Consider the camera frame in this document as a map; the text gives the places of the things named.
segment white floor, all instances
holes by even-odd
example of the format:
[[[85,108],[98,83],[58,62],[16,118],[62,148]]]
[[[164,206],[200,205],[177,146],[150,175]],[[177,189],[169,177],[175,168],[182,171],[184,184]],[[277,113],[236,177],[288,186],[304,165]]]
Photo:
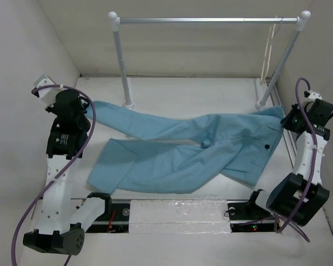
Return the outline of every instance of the white floor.
[[[135,111],[186,119],[199,115],[256,111],[254,79],[197,78],[131,78]],[[77,88],[93,100],[121,105],[123,89],[119,78],[80,78]],[[125,135],[97,125],[91,143],[84,151],[73,198],[86,198],[93,190],[86,184],[97,157],[109,138],[124,139]],[[291,143],[282,138],[257,187],[264,182],[279,183],[292,164]],[[253,190],[225,176],[218,175],[201,189],[188,195],[159,195],[117,190],[113,199],[246,199]],[[146,212],[144,220],[152,221],[160,213]],[[131,208],[130,219],[137,215]],[[143,227],[129,234],[87,234],[81,254],[69,265],[333,265],[333,237],[323,211],[304,227],[311,243],[304,242],[291,228],[283,235],[275,233],[170,233],[159,226],[153,233]],[[24,249],[21,266],[63,265],[66,256],[40,254]]]

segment white panel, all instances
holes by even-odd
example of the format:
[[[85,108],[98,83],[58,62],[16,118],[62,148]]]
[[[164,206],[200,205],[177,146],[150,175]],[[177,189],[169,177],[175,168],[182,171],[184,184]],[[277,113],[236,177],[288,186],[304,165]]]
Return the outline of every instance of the white panel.
[[[10,265],[14,229],[44,185],[54,116],[31,94],[42,74],[72,86],[79,77],[37,1],[0,0],[0,266]]]
[[[110,11],[124,18],[297,17],[311,0],[39,2],[81,73],[119,74]],[[277,33],[269,75],[294,27],[283,25]],[[249,78],[260,76],[268,30],[268,25],[122,25],[120,36],[128,75]]]
[[[131,201],[129,233],[230,233],[227,201]]]

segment blue trousers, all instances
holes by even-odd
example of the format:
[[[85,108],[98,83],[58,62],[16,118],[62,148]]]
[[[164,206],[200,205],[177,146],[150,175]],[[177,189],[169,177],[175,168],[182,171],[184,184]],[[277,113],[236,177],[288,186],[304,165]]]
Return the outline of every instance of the blue trousers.
[[[97,121],[137,140],[110,139],[88,178],[98,191],[192,193],[218,173],[254,186],[282,136],[282,107],[177,120],[101,101]],[[195,145],[165,143],[185,140]]]

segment metal rod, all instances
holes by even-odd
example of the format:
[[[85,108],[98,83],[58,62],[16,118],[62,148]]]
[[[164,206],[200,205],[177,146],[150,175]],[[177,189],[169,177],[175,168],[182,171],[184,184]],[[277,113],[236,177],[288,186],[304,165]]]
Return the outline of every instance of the metal rod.
[[[118,65],[119,65],[120,72],[121,72],[122,86],[123,86],[124,97],[125,97],[125,105],[129,106],[132,104],[132,101],[131,101],[131,97],[129,94],[129,88],[128,88],[128,82],[127,82],[127,76],[126,76],[126,68],[124,66],[122,47],[121,47],[120,35],[119,35],[118,30],[113,32],[113,38],[115,40]]]
[[[289,55],[290,55],[290,53],[291,53],[291,51],[292,51],[292,49],[293,49],[293,47],[295,45],[295,42],[296,42],[296,40],[297,40],[297,38],[298,38],[299,35],[300,35],[300,31],[296,30],[293,33],[293,35],[292,35],[292,37],[291,37],[291,39],[290,39],[290,41],[289,41],[289,43],[288,43],[285,51],[284,51],[284,54],[282,55],[280,63],[279,63],[279,65],[277,65],[277,68],[276,68],[276,70],[274,72],[274,75],[273,75],[273,77],[270,80],[269,86],[266,89],[266,92],[264,93],[264,96],[263,96],[262,100],[259,102],[260,106],[265,106],[266,105],[266,101],[268,100],[268,97],[270,96],[271,91],[274,88],[275,83],[277,82],[277,80],[278,80],[278,78],[279,78],[279,76],[281,74],[281,71],[282,71],[282,69],[285,66],[286,60],[288,59],[288,57],[289,57]]]
[[[298,18],[120,18],[119,24],[296,24]]]

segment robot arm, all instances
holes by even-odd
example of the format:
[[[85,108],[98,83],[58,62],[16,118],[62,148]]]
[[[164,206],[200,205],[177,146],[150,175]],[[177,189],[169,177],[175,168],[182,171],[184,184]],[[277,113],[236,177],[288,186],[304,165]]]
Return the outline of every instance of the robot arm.
[[[36,88],[54,82],[46,75],[35,83]],[[43,253],[77,255],[84,243],[85,231],[99,216],[110,215],[111,198],[105,193],[91,193],[80,209],[72,213],[70,198],[74,176],[81,157],[62,174],[55,175],[77,154],[87,139],[90,123],[85,117],[89,106],[74,90],[52,88],[36,96],[56,114],[47,144],[47,178],[55,184],[44,194],[42,210],[32,232],[26,233],[23,244]]]
[[[302,104],[305,108],[311,104],[306,112],[315,129],[317,147],[314,147],[310,130],[298,105],[293,105],[281,124],[285,129],[297,134],[297,156],[294,169],[280,184],[273,186],[269,182],[268,187],[262,188],[263,191],[255,192],[258,194],[255,201],[258,206],[288,218],[307,185],[313,167],[312,150],[316,148],[314,175],[310,189],[292,219],[300,226],[305,226],[329,198],[329,191],[322,187],[320,168],[324,156],[323,150],[330,138],[330,130],[325,125],[333,117],[333,104],[323,101],[320,94],[306,91],[305,97],[307,101]]]

